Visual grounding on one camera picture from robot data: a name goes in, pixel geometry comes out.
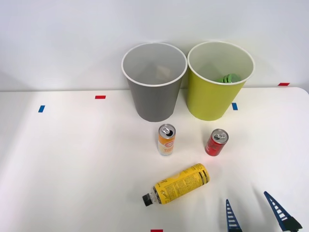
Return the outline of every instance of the yellow-green bin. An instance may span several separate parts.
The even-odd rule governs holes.
[[[188,54],[190,67],[187,105],[195,117],[212,121],[222,117],[254,72],[254,60],[243,48],[228,42],[204,42]],[[241,81],[216,80],[235,73]]]

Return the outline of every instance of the black bottle cap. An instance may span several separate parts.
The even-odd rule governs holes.
[[[147,193],[146,195],[143,196],[143,201],[145,203],[145,206],[149,206],[149,205],[153,204],[149,193]]]

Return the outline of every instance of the bin rim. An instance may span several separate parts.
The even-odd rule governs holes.
[[[179,51],[180,54],[183,56],[184,61],[185,61],[185,68],[184,68],[182,74],[180,74],[177,78],[175,78],[175,79],[172,80],[172,81],[169,81],[169,82],[166,82],[166,83],[163,83],[163,84],[159,84],[159,85],[144,84],[144,83],[138,82],[138,81],[136,81],[136,80],[133,80],[131,77],[129,77],[129,76],[127,75],[127,73],[125,72],[125,70],[124,70],[124,61],[125,61],[126,56],[127,56],[132,50],[134,50],[135,48],[140,47],[140,46],[143,46],[143,45],[147,45],[147,44],[163,44],[163,45],[167,45],[167,46],[170,46],[170,47],[172,47],[172,48],[175,48],[177,51]],[[126,76],[126,78],[129,79],[130,81],[132,81],[132,82],[135,83],[135,84],[138,84],[138,85],[140,85],[140,86],[146,86],[146,87],[162,87],[162,86],[170,85],[170,84],[172,84],[172,83],[178,81],[179,79],[181,79],[181,78],[183,77],[183,75],[185,74],[185,72],[187,71],[187,69],[188,69],[188,60],[187,60],[187,57],[185,56],[185,54],[182,52],[182,50],[180,50],[179,48],[177,48],[177,47],[175,47],[175,46],[173,46],[173,45],[170,45],[170,44],[168,44],[168,43],[162,43],[162,42],[141,43],[141,44],[139,44],[139,45],[137,45],[137,46],[131,48],[130,50],[128,50],[128,51],[125,53],[125,55],[124,55],[124,57],[122,58],[122,61],[121,61],[121,70],[122,70],[122,73]]]
[[[216,81],[209,80],[209,79],[207,79],[207,78],[205,78],[205,77],[202,77],[200,74],[198,74],[198,73],[192,68],[192,66],[191,66],[191,64],[190,64],[190,55],[191,55],[191,52],[192,52],[194,49],[196,49],[197,47],[199,47],[199,46],[201,46],[201,45],[203,45],[203,44],[210,44],[210,43],[223,43],[223,44],[229,44],[229,45],[232,45],[232,46],[234,46],[234,47],[237,47],[237,48],[239,48],[240,50],[242,50],[243,52],[245,52],[245,53],[250,57],[250,59],[251,59],[251,61],[252,61],[252,64],[253,64],[253,68],[252,68],[251,74],[250,74],[247,78],[245,78],[245,79],[243,79],[243,80],[241,80],[241,81],[235,82],[235,83],[221,83],[221,82],[216,82]],[[216,84],[216,85],[222,85],[222,86],[234,86],[234,85],[238,85],[238,84],[244,83],[244,82],[246,82],[246,81],[252,76],[252,74],[254,73],[254,70],[255,70],[255,62],[254,62],[253,57],[250,55],[250,53],[247,52],[244,48],[242,48],[242,47],[240,47],[240,46],[238,46],[238,45],[236,45],[236,44],[233,44],[233,43],[230,43],[230,42],[226,42],[226,41],[206,41],[206,42],[199,43],[199,44],[195,45],[195,46],[190,50],[190,52],[189,52],[189,54],[188,54],[188,65],[189,65],[189,67],[190,67],[190,70],[191,70],[196,76],[198,76],[199,78],[203,79],[204,81],[207,81],[207,82],[210,82],[210,83],[213,83],[213,84]]]

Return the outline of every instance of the orange soda can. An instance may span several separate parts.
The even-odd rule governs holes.
[[[176,129],[171,124],[163,124],[159,128],[158,150],[162,156],[173,153]]]

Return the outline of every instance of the white wall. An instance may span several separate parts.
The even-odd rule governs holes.
[[[0,90],[128,88],[123,54],[161,41],[247,49],[247,86],[309,90],[307,0],[0,0]]]

